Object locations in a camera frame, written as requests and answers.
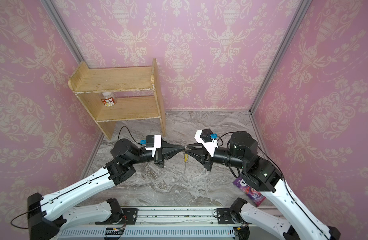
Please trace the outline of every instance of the black mounting plate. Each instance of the black mounting plate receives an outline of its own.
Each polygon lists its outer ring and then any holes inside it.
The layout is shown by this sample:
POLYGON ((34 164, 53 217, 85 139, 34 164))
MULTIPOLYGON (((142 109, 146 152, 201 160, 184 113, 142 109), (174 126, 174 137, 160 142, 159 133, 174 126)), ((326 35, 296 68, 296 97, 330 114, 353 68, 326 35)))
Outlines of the black mounting plate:
POLYGON ((127 225, 135 225, 137 219, 137 211, 138 209, 129 209, 129 208, 121 208, 123 210, 124 215, 127 217, 127 225))
POLYGON ((216 209, 217 222, 219 224, 234 224, 229 208, 216 209))

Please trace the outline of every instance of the yellow keychain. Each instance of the yellow keychain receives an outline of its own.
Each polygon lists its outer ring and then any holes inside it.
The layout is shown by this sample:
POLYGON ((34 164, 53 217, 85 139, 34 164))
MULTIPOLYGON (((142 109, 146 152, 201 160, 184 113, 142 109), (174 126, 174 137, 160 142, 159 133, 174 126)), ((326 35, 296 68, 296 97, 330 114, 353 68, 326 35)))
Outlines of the yellow keychain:
POLYGON ((188 161, 188 154, 184 154, 184 174, 186 169, 186 162, 188 161))

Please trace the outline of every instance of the pink wallpaper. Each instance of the pink wallpaper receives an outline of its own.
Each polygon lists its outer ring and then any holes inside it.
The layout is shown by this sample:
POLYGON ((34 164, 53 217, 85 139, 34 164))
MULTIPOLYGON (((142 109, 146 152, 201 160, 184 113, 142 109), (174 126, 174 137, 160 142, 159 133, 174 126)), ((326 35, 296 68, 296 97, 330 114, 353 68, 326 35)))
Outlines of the pink wallpaper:
POLYGON ((76 66, 40 1, 0 0, 0 239, 27 239, 9 224, 27 197, 78 180, 91 154, 95 123, 67 84, 76 66))
POLYGON ((368 239, 368 1, 313 1, 255 115, 292 189, 368 239))
POLYGON ((53 2, 89 67, 156 57, 165 109, 248 109, 299 0, 53 2))

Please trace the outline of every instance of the white bottle cap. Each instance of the white bottle cap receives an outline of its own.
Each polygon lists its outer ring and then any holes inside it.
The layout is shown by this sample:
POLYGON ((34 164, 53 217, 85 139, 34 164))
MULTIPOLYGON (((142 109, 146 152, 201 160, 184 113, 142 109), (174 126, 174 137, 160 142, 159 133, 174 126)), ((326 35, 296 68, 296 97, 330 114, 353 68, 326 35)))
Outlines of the white bottle cap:
POLYGON ((109 95, 111 95, 112 93, 102 93, 103 94, 103 96, 106 98, 106 97, 108 97, 109 95))

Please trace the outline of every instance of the robotic arm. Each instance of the robotic arm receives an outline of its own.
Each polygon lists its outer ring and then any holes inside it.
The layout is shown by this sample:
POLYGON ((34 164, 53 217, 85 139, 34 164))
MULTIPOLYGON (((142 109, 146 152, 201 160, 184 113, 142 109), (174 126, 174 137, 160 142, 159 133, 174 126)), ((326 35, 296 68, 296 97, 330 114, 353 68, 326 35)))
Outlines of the robotic arm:
POLYGON ((197 143, 187 145, 185 152, 208 171, 213 163, 236 167, 244 182, 260 191, 286 217, 280 220, 238 198, 230 207, 236 223, 250 222, 283 240, 338 240, 340 232, 318 220, 286 183, 280 169, 257 155, 258 143, 245 131, 231 135, 227 146, 217 145, 217 136, 210 129, 198 130, 197 143))
POLYGON ((30 240, 48 240, 61 230, 90 222, 119 222, 124 213, 116 199, 96 205, 74 206, 127 180, 136 172, 134 164, 153 162, 163 168, 166 159, 185 149, 163 141, 160 135, 147 135, 141 143, 145 147, 139 148, 128 139, 120 139, 111 150, 113 160, 97 172, 57 192, 29 196, 27 219, 30 240))

